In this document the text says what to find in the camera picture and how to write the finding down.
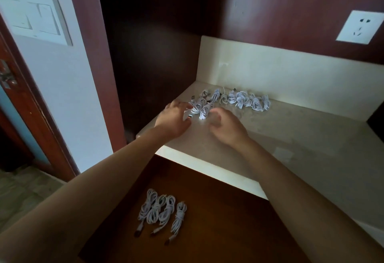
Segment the power outlet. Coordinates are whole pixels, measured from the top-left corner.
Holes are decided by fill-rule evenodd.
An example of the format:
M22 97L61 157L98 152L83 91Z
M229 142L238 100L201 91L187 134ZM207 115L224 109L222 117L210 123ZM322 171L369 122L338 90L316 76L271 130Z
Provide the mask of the power outlet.
M353 10L336 40L369 44L384 20L384 13Z

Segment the floor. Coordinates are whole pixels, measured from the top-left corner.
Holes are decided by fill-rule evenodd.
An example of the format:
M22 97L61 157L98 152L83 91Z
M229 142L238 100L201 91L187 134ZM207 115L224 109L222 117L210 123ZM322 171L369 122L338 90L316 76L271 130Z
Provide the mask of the floor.
M155 237L148 224L133 236L148 188L172 194L188 209L169 246L171 222ZM80 253L94 262L309 262L270 203L155 156Z
M0 232L46 199L64 182L34 167L20 167L14 172L0 170Z

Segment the door handle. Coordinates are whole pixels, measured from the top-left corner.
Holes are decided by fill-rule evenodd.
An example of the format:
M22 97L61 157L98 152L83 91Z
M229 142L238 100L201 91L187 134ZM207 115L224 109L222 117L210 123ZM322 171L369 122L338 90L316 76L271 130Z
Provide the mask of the door handle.
M3 83L4 88L11 89L9 86L9 83L12 85L17 85L17 81L15 79L15 76L13 76L11 70L9 69L7 63L4 60L1 60L1 67L3 68L0 70L0 81Z

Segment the tiled floor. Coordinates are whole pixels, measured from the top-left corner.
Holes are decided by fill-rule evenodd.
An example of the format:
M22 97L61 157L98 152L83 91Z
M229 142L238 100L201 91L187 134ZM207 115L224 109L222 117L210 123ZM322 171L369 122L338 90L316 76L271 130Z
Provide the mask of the tiled floor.
M46 199L64 182L34 167L0 170L0 232Z

